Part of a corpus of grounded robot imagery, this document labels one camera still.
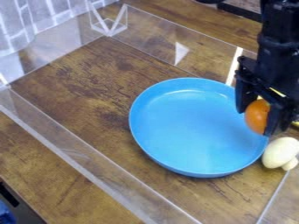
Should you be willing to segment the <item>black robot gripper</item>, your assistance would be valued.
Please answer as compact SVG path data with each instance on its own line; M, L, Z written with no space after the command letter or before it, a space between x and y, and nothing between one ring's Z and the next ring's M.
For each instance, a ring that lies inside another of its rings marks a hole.
M265 135L267 137L285 132L297 120L299 104L299 41L282 42L258 36L258 56L251 59L238 58L235 100L237 109L242 114L249 104L261 95L270 104L266 119ZM286 97L279 96L274 88Z

